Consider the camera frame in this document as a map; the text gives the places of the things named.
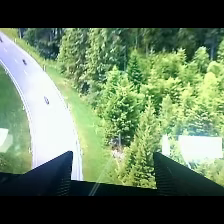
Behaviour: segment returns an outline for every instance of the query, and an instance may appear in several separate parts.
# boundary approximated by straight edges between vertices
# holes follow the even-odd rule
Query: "grass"
[[[46,65],[46,71],[52,78],[75,121],[80,145],[83,153],[83,176],[85,181],[120,184],[115,175],[116,163],[110,151],[104,146],[104,130],[100,127],[100,119],[91,107],[72,88],[57,70],[54,61],[46,61],[40,57],[35,48],[18,38],[15,29],[0,28],[11,39],[17,39],[17,44],[27,51],[41,66]]]
[[[20,96],[5,70],[0,67],[0,128],[9,130],[13,142],[0,152],[0,172],[22,174],[31,169],[30,133]]]

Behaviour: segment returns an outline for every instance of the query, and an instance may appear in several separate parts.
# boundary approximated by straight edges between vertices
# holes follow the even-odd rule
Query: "grass patch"
[[[30,133],[20,96],[5,70],[0,67],[0,128],[9,129],[13,144],[0,152],[0,172],[22,174],[31,169]]]
[[[46,71],[64,96],[75,121],[80,145],[83,152],[83,176],[85,181],[121,184],[115,175],[116,163],[110,151],[104,145],[104,130],[100,127],[100,119],[79,94],[71,87],[57,70],[55,61],[44,60],[35,48],[18,38],[15,29],[0,28],[11,39],[27,51]]]

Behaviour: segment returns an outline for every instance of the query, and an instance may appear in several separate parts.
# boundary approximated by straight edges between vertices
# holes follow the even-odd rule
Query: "curved road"
[[[29,120],[32,168],[73,151],[72,180],[83,180],[77,132],[65,102],[38,63],[0,32],[0,63],[5,67],[23,101]]]

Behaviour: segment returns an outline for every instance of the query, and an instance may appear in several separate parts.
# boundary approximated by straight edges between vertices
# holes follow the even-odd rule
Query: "green grass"
[[[0,28],[11,39],[16,38],[17,44],[27,51],[40,65],[46,65],[46,71],[52,78],[75,121],[80,145],[83,152],[83,176],[86,181],[120,184],[115,175],[116,163],[110,151],[104,146],[104,130],[100,127],[100,119],[91,107],[71,87],[57,70],[54,61],[43,60],[37,50],[18,38],[15,29]]]
[[[0,128],[9,130],[13,144],[0,152],[0,172],[22,174],[31,169],[30,133],[20,96],[5,70],[0,67]]]

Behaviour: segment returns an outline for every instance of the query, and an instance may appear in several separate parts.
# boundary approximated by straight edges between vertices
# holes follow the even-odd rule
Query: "road marking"
[[[28,73],[24,70],[24,73],[26,74],[26,75],[28,75]]]

